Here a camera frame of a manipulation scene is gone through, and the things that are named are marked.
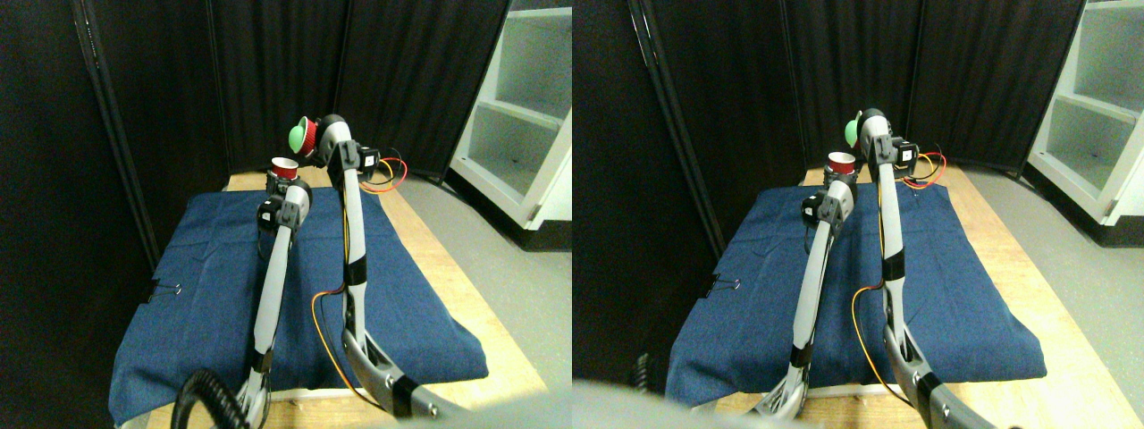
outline black curtain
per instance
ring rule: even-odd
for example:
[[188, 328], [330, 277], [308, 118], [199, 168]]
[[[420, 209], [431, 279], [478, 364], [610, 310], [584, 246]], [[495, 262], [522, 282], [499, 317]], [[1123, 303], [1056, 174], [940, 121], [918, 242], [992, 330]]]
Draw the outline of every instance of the black curtain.
[[[213, 9], [230, 173], [265, 168], [270, 158], [289, 154], [286, 135], [299, 118], [334, 111], [350, 1], [206, 5]], [[356, 132], [358, 122], [347, 119]]]
[[1083, 5], [927, 1], [907, 137], [955, 160], [1023, 168]]
[[662, 391], [667, 358], [716, 256], [686, 191], [627, 5], [572, 16], [577, 216], [572, 376], [627, 383], [650, 357]]
[[129, 148], [161, 251], [186, 201], [228, 181], [209, 16], [204, 3], [175, 0], [92, 6], [119, 138]]
[[443, 177], [507, 10], [507, 0], [356, 2], [336, 104], [353, 138]]
[[654, 18], [723, 241], [758, 192], [805, 175], [780, 2], [657, 1]]
[[904, 132], [922, 0], [784, 3], [807, 166], [848, 148], [843, 130], [859, 110], [877, 108]]
[[0, 8], [0, 427], [110, 427], [150, 278], [69, 2]]

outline concrete floor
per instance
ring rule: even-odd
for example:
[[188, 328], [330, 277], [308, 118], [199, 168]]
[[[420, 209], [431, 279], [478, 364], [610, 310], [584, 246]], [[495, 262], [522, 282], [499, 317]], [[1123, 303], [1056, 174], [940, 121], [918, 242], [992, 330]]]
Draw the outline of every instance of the concrete floor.
[[402, 196], [472, 280], [549, 388], [572, 382], [572, 253], [522, 251], [448, 189], [410, 176]]
[[1060, 297], [1136, 415], [1144, 419], [1144, 248], [1103, 248], [1027, 182], [987, 168], [962, 169]]

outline green object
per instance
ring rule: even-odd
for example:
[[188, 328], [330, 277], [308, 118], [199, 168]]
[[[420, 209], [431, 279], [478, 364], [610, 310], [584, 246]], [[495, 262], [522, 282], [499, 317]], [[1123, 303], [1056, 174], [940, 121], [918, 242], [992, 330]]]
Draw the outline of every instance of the green object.
[[305, 124], [296, 125], [289, 129], [289, 150], [297, 153], [297, 151], [302, 150], [303, 141], [305, 141]]
[[858, 142], [858, 120], [855, 119], [847, 122], [847, 144], [849, 144], [850, 148], [853, 148], [855, 143], [857, 142]]

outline blue cloth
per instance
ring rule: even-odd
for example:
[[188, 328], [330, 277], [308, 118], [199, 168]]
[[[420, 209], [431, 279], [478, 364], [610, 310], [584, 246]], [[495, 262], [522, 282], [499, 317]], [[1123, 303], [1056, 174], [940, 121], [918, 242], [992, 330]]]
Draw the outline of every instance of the blue cloth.
[[[948, 191], [935, 185], [914, 192], [901, 183], [897, 191], [906, 252], [906, 323], [938, 378], [964, 382], [1044, 376], [1040, 341], [998, 294], [966, 239]], [[691, 310], [672, 348], [668, 397], [694, 406], [737, 391], [768, 391], [786, 375], [807, 267], [799, 209], [813, 192], [796, 186], [758, 196], [715, 269], [722, 279], [740, 279], [741, 286], [715, 291]], [[858, 185], [855, 210], [831, 251], [811, 387], [877, 382], [850, 318], [855, 291], [881, 278], [876, 192], [873, 183]], [[858, 321], [879, 373], [893, 382], [881, 340], [881, 291], [859, 296]]]
[[[270, 372], [273, 390], [343, 387], [310, 316], [310, 297], [341, 285], [337, 198], [332, 188], [313, 190], [310, 215], [291, 249]], [[261, 191], [215, 192], [188, 204], [154, 275], [162, 285], [182, 285], [182, 293], [141, 304], [116, 355], [109, 407], [117, 426], [173, 402], [196, 370], [214, 370], [231, 389], [246, 380], [246, 353], [254, 341], [267, 269], [255, 248], [254, 219], [264, 199]], [[450, 316], [378, 198], [363, 193], [362, 205], [368, 261], [366, 327], [374, 340], [421, 383], [487, 376], [480, 342]], [[272, 240], [262, 235], [267, 255]], [[357, 384], [341, 347], [342, 297], [323, 301], [323, 333]]]

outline wooden board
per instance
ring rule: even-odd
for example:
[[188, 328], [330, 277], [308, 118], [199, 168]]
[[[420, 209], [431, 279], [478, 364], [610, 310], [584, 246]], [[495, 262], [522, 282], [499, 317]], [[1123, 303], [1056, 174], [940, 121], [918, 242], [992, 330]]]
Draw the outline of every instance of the wooden board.
[[[329, 177], [321, 169], [305, 167], [299, 175], [311, 188], [329, 186]], [[261, 190], [265, 174], [245, 173], [231, 176], [228, 190]], [[424, 273], [434, 291], [440, 296], [450, 313], [471, 332], [485, 350], [488, 376], [480, 380], [429, 384], [429, 390], [461, 406], [479, 408], [508, 398], [546, 391], [545, 382], [521, 351], [516, 341], [501, 325], [492, 308], [464, 276], [461, 268], [434, 237], [421, 217], [402, 198], [399, 191], [386, 192], [381, 206], [389, 216], [402, 244]], [[301, 398], [275, 400], [271, 404], [267, 428], [343, 428], [362, 427], [394, 421], [388, 414], [350, 396], [333, 398]], [[149, 428], [169, 428], [172, 405], [151, 412]], [[210, 419], [197, 406], [191, 415], [192, 428], [210, 427]]]
[[[818, 168], [809, 170], [803, 183], [821, 182]], [[869, 175], [863, 172], [859, 182], [869, 182]], [[1001, 428], [1142, 427], [1056, 293], [969, 177], [950, 166], [938, 183], [948, 188], [966, 236], [1009, 310], [1040, 339], [1048, 367], [1043, 379], [954, 383], [950, 389]], [[716, 410], [741, 413], [760, 398], [760, 394], [731, 395], [721, 399]], [[889, 395], [807, 399], [800, 419], [832, 428], [924, 427], [913, 408]]]

